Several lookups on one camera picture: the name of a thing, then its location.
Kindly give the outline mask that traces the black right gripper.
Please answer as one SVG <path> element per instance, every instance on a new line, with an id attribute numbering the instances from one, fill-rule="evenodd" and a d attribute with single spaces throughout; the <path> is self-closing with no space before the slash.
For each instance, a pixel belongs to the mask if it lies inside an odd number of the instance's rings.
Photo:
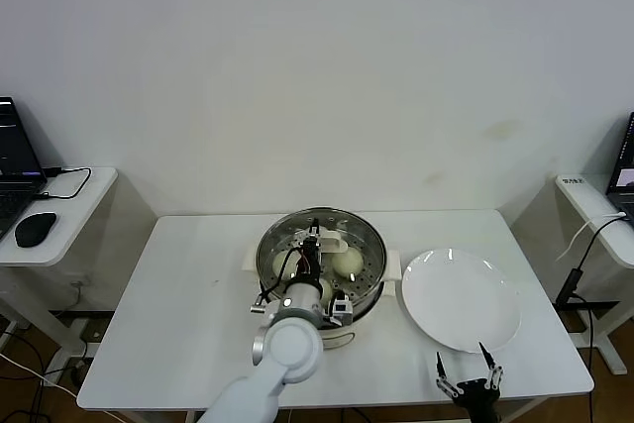
<path id="1" fill-rule="evenodd" d="M 499 423 L 501 418 L 495 409 L 500 396 L 503 367 L 493 358 L 482 342 L 479 347 L 488 368 L 487 378 L 466 380 L 453 385 L 447 377 L 439 352 L 436 353 L 436 384 L 454 403 L 465 409 L 472 423 Z"/>

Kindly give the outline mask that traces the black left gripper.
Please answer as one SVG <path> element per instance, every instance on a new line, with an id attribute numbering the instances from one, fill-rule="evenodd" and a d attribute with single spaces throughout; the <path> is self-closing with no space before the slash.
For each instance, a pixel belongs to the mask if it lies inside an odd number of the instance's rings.
<path id="1" fill-rule="evenodd" d="M 320 222 L 318 218 L 312 219 L 309 232 L 302 239 L 302 246 L 299 248 L 300 260 L 297 263 L 294 280 L 318 284 L 321 275 Z"/>

